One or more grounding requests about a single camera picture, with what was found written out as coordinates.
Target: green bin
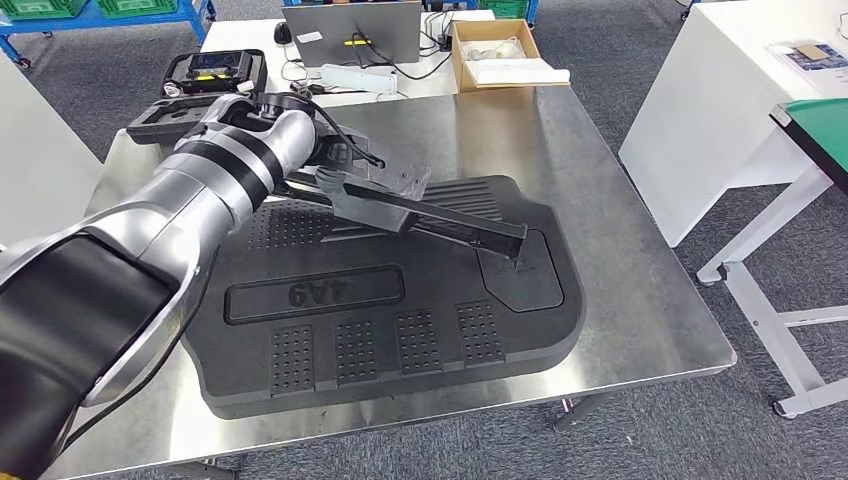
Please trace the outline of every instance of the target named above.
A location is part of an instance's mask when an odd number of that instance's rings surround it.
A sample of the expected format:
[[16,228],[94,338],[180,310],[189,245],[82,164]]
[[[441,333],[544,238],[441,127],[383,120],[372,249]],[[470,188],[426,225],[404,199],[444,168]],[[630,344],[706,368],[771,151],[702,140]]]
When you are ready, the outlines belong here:
[[97,0],[97,6],[106,18],[125,18],[174,12],[177,0]]
[[491,10],[495,18],[524,18],[527,15],[527,0],[480,0],[479,10]]
[[76,17],[88,0],[0,0],[9,20]]

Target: power strip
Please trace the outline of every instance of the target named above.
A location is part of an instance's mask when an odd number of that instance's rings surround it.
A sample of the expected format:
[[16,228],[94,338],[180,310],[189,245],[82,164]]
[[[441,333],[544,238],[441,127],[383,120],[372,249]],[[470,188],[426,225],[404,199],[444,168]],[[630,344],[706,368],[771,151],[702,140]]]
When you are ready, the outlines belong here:
[[390,95],[397,93],[397,75],[367,71],[359,67],[326,64],[321,67],[321,82],[334,87],[365,90]]

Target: mouse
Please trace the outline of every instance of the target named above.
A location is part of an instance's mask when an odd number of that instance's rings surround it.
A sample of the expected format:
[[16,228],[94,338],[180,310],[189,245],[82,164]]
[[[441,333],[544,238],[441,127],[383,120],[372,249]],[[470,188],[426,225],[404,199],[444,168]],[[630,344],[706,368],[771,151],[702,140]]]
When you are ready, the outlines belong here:
[[274,27],[274,42],[277,45],[288,45],[292,42],[291,29],[286,22],[280,22]]

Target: stainless steel table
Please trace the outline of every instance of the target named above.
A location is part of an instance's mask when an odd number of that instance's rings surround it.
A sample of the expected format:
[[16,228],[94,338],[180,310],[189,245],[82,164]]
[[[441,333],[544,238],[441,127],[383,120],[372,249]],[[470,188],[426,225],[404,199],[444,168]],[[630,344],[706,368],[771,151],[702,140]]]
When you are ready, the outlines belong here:
[[[339,107],[340,122],[433,180],[508,175],[556,209],[585,293],[574,351],[533,375],[239,420],[215,417],[180,347],[136,398],[74,444],[45,478],[181,463],[483,408],[579,397],[718,373],[736,354],[568,87]],[[92,209],[144,181],[161,157],[116,137]],[[88,418],[82,412],[77,422]]]

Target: silver robot arm segment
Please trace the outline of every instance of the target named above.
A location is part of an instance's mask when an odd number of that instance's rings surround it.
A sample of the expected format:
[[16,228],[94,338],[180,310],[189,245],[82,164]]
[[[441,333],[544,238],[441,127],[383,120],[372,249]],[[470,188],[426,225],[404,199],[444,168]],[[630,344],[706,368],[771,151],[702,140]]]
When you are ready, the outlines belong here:
[[135,194],[0,254],[0,477],[40,475],[76,408],[114,400],[161,354],[222,239],[313,155],[307,113],[228,123],[253,110],[221,97]]

